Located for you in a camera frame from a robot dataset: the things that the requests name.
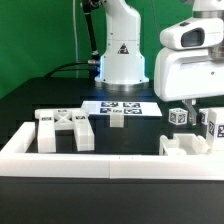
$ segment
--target cube with marker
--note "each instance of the cube with marker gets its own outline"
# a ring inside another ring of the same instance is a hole
[[[206,141],[212,150],[224,151],[224,107],[209,109]]]
[[[208,108],[199,109],[199,113],[201,114],[201,123],[208,125]]]
[[[169,110],[169,122],[175,125],[187,124],[188,111],[181,108]]]

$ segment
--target cable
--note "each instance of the cable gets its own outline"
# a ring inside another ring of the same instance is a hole
[[[154,0],[151,0],[151,6],[152,6],[152,14],[153,14],[154,25],[155,25],[157,36],[159,38],[160,35],[159,35],[159,28],[158,28],[157,18],[156,18],[156,10],[155,10]]]
[[[78,35],[76,26],[76,0],[73,0],[73,26],[74,26],[74,36],[75,36],[75,58],[76,61],[79,60],[79,45],[78,45]]]
[[[55,70],[54,72],[48,73],[49,75],[45,78],[50,78],[56,72],[72,72],[72,71],[96,71],[96,69],[89,69],[89,68],[59,69]]]
[[[71,66],[75,66],[75,65],[87,65],[88,62],[73,62],[73,63],[68,63],[68,64],[64,64],[61,65],[55,69],[53,69],[52,71],[48,72],[46,75],[44,75],[45,78],[49,78],[51,77],[55,72],[63,69],[63,68],[67,68],[67,67],[71,67]]]

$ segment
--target white cube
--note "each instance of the white cube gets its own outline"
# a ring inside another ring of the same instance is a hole
[[[110,112],[110,127],[124,127],[124,108],[115,107]]]
[[[199,109],[199,113],[201,114],[201,123],[208,125],[208,108]]]
[[[224,107],[209,109],[206,141],[212,150],[224,150]]]
[[[169,122],[175,125],[187,124],[188,111],[181,108],[169,110]]]

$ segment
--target white box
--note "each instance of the white box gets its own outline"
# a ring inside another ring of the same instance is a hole
[[[124,108],[112,108],[110,112],[110,127],[124,127]]]
[[[74,112],[72,115],[74,122],[74,135],[78,151],[94,150],[94,133],[89,123],[86,112]]]
[[[53,110],[43,110],[40,112],[37,143],[39,153],[56,152]]]
[[[209,109],[206,141],[212,150],[224,150],[224,107]]]

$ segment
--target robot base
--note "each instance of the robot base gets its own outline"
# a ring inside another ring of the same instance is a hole
[[[138,89],[147,89],[149,88],[149,81],[141,82],[138,84],[111,84],[106,82],[95,81],[95,86],[97,88],[104,88],[113,91],[134,91]]]

